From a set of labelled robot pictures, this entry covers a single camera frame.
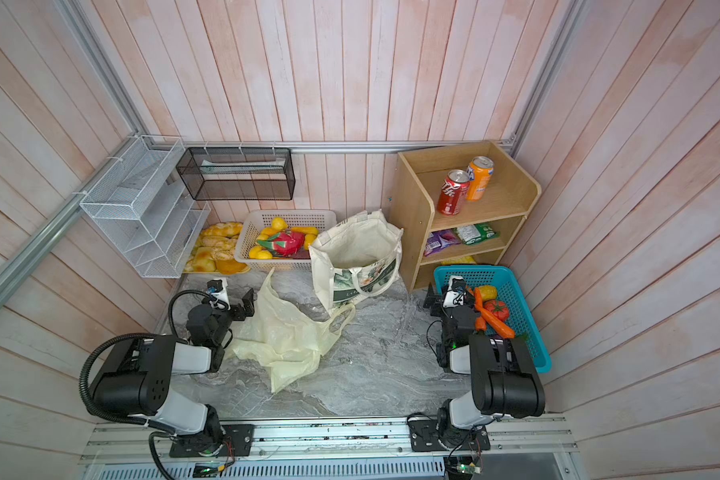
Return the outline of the yellow plastic bag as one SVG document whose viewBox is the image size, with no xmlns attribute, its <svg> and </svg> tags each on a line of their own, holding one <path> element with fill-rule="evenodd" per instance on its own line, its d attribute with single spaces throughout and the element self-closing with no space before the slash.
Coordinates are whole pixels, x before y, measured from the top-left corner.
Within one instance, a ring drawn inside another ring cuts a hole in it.
<svg viewBox="0 0 720 480">
<path fill-rule="evenodd" d="M 273 394 L 314 373 L 356 317 L 355 306 L 347 304 L 328 320 L 315 321 L 280 298 L 271 275 L 259 289 L 254 307 L 254 315 L 233 329 L 225 357 L 253 360 L 265 368 Z"/>
</svg>

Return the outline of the purple snack packet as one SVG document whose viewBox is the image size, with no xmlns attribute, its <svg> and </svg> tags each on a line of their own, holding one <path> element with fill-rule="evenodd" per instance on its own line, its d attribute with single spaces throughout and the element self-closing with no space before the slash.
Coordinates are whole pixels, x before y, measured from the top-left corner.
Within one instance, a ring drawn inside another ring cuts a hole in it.
<svg viewBox="0 0 720 480">
<path fill-rule="evenodd" d="M 431 232 L 427 238 L 423 255 L 428 257 L 439 253 L 450 246 L 460 244 L 460 238 L 451 229 L 434 231 Z"/>
</svg>

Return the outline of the canvas tote bag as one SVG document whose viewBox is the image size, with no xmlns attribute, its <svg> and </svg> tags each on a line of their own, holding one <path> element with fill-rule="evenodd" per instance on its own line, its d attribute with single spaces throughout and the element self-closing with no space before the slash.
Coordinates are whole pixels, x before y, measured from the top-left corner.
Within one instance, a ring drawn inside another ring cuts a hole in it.
<svg viewBox="0 0 720 480">
<path fill-rule="evenodd" d="M 383 212 L 360 212 L 320 233 L 309 247 L 313 287 L 330 314 L 385 293 L 398 279 L 404 230 Z"/>
</svg>

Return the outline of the red soda can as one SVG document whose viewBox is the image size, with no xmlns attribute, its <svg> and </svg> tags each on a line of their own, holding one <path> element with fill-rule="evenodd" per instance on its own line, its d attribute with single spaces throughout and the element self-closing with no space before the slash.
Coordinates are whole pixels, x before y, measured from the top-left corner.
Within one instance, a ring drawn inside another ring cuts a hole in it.
<svg viewBox="0 0 720 480">
<path fill-rule="evenodd" d="M 459 214 L 466 201 L 469 184 L 470 177 L 465 170 L 449 171 L 440 189 L 437 211 L 448 216 Z"/>
</svg>

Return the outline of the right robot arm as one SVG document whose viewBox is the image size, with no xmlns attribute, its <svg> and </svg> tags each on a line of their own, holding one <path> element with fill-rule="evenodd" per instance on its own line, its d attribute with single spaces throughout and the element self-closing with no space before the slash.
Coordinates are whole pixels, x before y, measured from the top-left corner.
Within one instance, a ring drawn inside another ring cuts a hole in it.
<svg viewBox="0 0 720 480">
<path fill-rule="evenodd" d="M 427 341 L 438 365 L 470 380 L 467 393 L 438 410 L 435 431 L 443 447 L 486 448 L 489 424 L 544 413 L 543 386 L 526 340 L 509 326 L 506 304 L 459 284 L 444 293 L 429 286 L 423 307 L 441 327 L 441 341 Z"/>
</svg>

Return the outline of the yellow snack packet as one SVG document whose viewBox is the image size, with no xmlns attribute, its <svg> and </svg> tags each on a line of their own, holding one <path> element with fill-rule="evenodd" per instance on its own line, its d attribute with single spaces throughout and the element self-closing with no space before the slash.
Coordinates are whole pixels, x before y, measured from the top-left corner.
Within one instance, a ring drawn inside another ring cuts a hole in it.
<svg viewBox="0 0 720 480">
<path fill-rule="evenodd" d="M 477 265 L 478 262 L 471 255 L 465 255 L 458 258 L 450 258 L 441 262 L 442 266 L 446 265 Z"/>
</svg>

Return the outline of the carrot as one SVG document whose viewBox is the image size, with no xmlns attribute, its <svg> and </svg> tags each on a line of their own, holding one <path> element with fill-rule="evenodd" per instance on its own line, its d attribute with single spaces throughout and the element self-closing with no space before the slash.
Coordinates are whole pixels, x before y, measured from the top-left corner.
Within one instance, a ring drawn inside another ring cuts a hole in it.
<svg viewBox="0 0 720 480">
<path fill-rule="evenodd" d="M 475 289 L 473 291 L 473 295 L 475 299 L 474 308 L 480 314 L 478 319 L 475 321 L 475 329 L 478 331 L 485 331 L 486 328 L 490 326 L 502 339 L 514 338 L 514 330 L 484 308 L 480 290 Z"/>
</svg>

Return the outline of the yellow bell pepper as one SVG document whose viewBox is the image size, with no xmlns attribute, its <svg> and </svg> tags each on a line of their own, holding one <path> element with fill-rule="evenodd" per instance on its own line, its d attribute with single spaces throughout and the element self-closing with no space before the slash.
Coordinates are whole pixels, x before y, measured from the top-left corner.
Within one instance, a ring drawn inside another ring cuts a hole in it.
<svg viewBox="0 0 720 480">
<path fill-rule="evenodd" d="M 495 300 L 498 297 L 497 288 L 492 285 L 481 285 L 476 288 L 483 302 Z"/>
</svg>

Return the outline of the red tomato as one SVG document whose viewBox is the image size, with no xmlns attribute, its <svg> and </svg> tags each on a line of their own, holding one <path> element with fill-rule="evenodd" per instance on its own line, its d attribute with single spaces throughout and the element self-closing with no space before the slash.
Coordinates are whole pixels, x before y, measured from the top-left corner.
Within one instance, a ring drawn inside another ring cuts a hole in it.
<svg viewBox="0 0 720 480">
<path fill-rule="evenodd" d="M 483 304 L 483 308 L 504 323 L 506 323 L 511 316 L 508 306 L 503 301 L 497 299 L 486 301 Z"/>
</svg>

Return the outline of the dragon fruit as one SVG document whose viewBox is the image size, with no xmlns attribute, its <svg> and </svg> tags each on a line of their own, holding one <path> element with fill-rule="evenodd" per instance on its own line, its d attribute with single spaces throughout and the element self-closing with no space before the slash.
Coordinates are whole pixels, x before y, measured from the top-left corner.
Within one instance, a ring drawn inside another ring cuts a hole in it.
<svg viewBox="0 0 720 480">
<path fill-rule="evenodd" d="M 269 251 L 274 257 L 292 257 L 303 249 L 306 235 L 292 230 L 282 230 L 256 240 L 256 244 Z"/>
</svg>

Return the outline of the green snack packet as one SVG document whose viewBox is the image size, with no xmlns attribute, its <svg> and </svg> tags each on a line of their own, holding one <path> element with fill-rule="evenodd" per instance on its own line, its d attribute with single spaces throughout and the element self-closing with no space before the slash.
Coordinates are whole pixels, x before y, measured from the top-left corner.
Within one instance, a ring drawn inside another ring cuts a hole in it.
<svg viewBox="0 0 720 480">
<path fill-rule="evenodd" d="M 489 222 L 455 227 L 453 232 L 464 245 L 479 244 L 499 236 Z"/>
</svg>

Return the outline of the teal plastic basket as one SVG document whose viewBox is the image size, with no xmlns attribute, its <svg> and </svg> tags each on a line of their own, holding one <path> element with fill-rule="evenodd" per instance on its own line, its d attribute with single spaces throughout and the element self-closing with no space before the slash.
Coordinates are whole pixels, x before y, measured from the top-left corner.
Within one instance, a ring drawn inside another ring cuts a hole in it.
<svg viewBox="0 0 720 480">
<path fill-rule="evenodd" d="M 439 290 L 447 287 L 452 276 L 462 277 L 469 287 L 491 285 L 497 289 L 497 299 L 504 302 L 510 312 L 507 325 L 517 337 L 527 344 L 533 363 L 539 373 L 551 369 L 551 359 L 539 329 L 527 305 L 524 294 L 514 273 L 503 266 L 492 265 L 446 265 L 434 270 L 435 286 Z"/>
</svg>

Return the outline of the wooden shelf unit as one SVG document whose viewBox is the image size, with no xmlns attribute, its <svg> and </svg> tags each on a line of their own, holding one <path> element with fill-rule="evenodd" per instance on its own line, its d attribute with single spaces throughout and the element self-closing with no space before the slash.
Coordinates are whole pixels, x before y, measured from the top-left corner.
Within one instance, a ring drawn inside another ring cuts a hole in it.
<svg viewBox="0 0 720 480">
<path fill-rule="evenodd" d="M 465 170 L 477 156 L 494 162 L 494 172 L 482 198 L 465 201 L 456 215 L 443 214 L 437 206 L 448 173 Z M 471 256 L 480 264 L 498 264 L 541 193 L 541 185 L 492 141 L 399 153 L 387 220 L 403 230 L 399 274 L 407 290 L 412 292 L 433 283 L 434 270 L 446 260 Z M 424 254 L 431 233 L 484 222 L 490 224 L 496 237 Z"/>
</svg>

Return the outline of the orange soda can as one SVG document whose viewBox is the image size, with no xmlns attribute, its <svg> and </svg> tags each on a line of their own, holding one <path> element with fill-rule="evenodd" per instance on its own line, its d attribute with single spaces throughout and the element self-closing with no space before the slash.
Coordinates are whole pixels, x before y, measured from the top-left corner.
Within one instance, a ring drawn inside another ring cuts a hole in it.
<svg viewBox="0 0 720 480">
<path fill-rule="evenodd" d="M 494 172 L 494 162 L 486 156 L 474 157 L 467 168 L 470 184 L 467 190 L 468 201 L 479 201 L 487 188 Z"/>
</svg>

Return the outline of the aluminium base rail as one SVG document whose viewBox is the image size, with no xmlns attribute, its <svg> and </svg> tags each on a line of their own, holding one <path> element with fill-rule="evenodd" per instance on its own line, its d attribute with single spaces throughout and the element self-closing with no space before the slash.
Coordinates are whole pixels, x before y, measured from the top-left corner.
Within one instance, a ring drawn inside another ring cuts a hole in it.
<svg viewBox="0 0 720 480">
<path fill-rule="evenodd" d="M 233 420 L 209 456 L 146 429 L 102 424 L 86 479 L 584 479 L 565 418 L 492 420 L 439 437 L 430 415 Z"/>
</svg>

